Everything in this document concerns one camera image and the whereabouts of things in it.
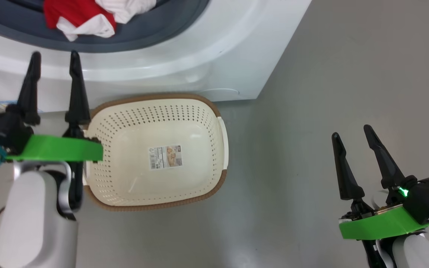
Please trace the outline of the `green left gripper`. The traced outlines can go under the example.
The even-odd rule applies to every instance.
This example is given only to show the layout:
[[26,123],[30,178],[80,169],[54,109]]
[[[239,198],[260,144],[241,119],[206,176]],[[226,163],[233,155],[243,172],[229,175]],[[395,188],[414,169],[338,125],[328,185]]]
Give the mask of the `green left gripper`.
[[[65,122],[70,128],[89,124],[90,106],[83,77],[80,55],[73,50],[70,53],[69,74],[71,89],[69,109]],[[41,53],[31,55],[29,66],[19,92],[17,108],[22,120],[31,126],[40,124],[38,114],[38,81],[41,78]],[[7,161],[42,161],[42,162],[98,162],[104,158],[103,145],[95,136],[87,136],[85,130],[80,137],[32,135],[19,154],[8,154]]]

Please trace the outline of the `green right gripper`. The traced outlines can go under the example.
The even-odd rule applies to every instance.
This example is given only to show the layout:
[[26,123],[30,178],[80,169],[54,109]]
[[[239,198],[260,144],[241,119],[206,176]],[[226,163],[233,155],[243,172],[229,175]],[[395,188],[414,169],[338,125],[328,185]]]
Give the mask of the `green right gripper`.
[[[380,141],[373,127],[363,126],[368,146],[374,151],[382,176],[384,189],[400,186],[405,176],[391,157],[387,148]],[[334,132],[331,136],[335,159],[339,196],[341,200],[352,200],[351,211],[339,219],[339,229],[344,239],[381,240],[423,230],[429,226],[419,224],[407,212],[402,203],[387,205],[377,209],[363,201],[364,190],[360,187],[347,161],[347,151],[340,135]]]

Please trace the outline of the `red and white garment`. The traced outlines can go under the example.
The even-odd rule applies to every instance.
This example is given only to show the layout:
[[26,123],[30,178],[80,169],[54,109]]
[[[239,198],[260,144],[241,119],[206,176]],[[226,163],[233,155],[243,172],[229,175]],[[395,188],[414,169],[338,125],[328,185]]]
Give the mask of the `red and white garment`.
[[80,35],[112,37],[118,24],[127,24],[156,4],[157,0],[44,0],[43,12],[50,29],[75,41]]

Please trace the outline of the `cream laundry basket brown rim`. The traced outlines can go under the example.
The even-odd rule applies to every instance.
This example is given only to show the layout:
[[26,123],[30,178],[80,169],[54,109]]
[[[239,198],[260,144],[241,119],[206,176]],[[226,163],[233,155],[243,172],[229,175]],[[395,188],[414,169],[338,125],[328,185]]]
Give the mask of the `cream laundry basket brown rim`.
[[[84,126],[104,149],[85,164],[85,194],[110,211],[187,205],[214,195],[229,163],[225,123],[217,106],[199,95],[168,93],[103,103]],[[180,145],[183,166],[150,170],[148,148]]]

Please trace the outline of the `white front-load washing machine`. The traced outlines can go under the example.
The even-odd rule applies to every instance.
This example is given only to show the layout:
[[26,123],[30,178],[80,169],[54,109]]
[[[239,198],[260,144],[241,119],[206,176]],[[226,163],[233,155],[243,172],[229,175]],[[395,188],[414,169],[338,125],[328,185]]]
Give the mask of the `white front-load washing machine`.
[[112,37],[69,41],[47,26],[44,0],[0,0],[0,100],[17,100],[31,54],[39,51],[39,110],[65,111],[73,50],[91,108],[154,93],[255,99],[311,2],[157,0],[150,11],[118,24]]

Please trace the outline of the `blue energy label sticker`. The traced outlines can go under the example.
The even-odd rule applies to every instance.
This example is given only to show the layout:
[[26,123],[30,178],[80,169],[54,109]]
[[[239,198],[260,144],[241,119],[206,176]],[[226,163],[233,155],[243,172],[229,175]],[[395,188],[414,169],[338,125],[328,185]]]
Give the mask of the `blue energy label sticker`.
[[17,100],[0,100],[1,109],[6,109],[10,105],[15,105],[25,112],[29,111],[29,108],[27,106],[19,105]]

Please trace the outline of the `paper product label sticker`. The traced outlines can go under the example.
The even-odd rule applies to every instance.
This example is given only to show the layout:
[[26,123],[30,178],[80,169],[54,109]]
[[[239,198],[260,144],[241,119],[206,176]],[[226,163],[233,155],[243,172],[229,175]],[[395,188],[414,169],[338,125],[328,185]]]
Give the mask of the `paper product label sticker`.
[[150,170],[162,170],[183,166],[180,145],[148,148]]

